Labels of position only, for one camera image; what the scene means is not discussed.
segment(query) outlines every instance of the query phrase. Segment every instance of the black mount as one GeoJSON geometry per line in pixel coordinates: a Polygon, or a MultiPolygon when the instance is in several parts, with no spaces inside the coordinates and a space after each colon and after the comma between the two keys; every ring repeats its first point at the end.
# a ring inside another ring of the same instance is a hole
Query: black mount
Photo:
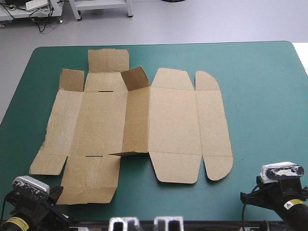
{"type": "Polygon", "coordinates": [[[70,219],[55,208],[62,191],[61,186],[52,188],[47,201],[38,202],[13,190],[7,194],[7,201],[15,207],[10,214],[26,217],[32,230],[67,231],[70,219]]]}
{"type": "Polygon", "coordinates": [[[308,199],[308,187],[302,189],[300,177],[278,180],[278,182],[264,184],[260,176],[257,177],[259,190],[252,195],[241,192],[243,203],[249,198],[248,205],[276,210],[281,204],[292,199],[306,201],[308,199]]]}

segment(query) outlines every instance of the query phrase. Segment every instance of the white shelf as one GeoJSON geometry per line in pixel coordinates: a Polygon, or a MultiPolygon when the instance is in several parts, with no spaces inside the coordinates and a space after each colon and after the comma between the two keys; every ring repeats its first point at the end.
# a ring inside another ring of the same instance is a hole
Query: white shelf
{"type": "Polygon", "coordinates": [[[128,15],[133,16],[131,0],[69,0],[74,16],[80,20],[80,12],[85,10],[110,9],[110,8],[127,8],[128,15]]]}
{"type": "Polygon", "coordinates": [[[78,10],[94,10],[126,7],[125,0],[83,0],[75,2],[78,10]]]}

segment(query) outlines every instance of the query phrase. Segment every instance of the floor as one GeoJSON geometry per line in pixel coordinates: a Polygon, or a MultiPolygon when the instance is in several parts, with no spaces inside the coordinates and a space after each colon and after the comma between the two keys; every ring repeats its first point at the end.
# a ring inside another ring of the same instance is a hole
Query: floor
{"type": "MultiPolygon", "coordinates": [[[[74,19],[65,4],[61,25],[44,34],[31,22],[0,30],[0,122],[32,51],[41,46],[166,44],[287,40],[308,42],[306,0],[135,0],[125,9],[87,11],[74,19]]],[[[298,44],[302,54],[308,47],[298,44]]]]}

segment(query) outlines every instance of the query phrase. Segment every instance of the power strip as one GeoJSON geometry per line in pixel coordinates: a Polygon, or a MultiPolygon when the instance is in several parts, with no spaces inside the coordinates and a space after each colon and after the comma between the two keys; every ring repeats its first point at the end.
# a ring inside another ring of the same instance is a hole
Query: power strip
{"type": "Polygon", "coordinates": [[[32,0],[26,2],[26,10],[32,11],[48,5],[48,0],[32,0]]]}

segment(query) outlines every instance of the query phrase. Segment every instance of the table top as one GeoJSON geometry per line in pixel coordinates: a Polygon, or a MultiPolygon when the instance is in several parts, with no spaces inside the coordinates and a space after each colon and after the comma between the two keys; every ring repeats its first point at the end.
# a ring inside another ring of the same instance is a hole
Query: table top
{"type": "MultiPolygon", "coordinates": [[[[159,182],[148,154],[123,157],[110,204],[61,207],[81,220],[113,216],[182,215],[185,220],[240,220],[240,192],[250,192],[264,164],[291,161],[308,167],[308,78],[291,43],[245,42],[108,46],[129,49],[130,67],[142,65],[150,81],[160,67],[204,70],[219,82],[234,154],[231,173],[211,182],[201,163],[195,184],[159,182]]],[[[0,199],[12,180],[27,175],[44,141],[62,68],[88,72],[88,49],[41,47],[33,51],[0,125],[0,199]]],[[[60,176],[34,176],[50,186],[60,176]]],[[[308,176],[302,177],[303,186],[308,176]]],[[[248,206],[247,220],[278,220],[274,212],[248,206]]]]}

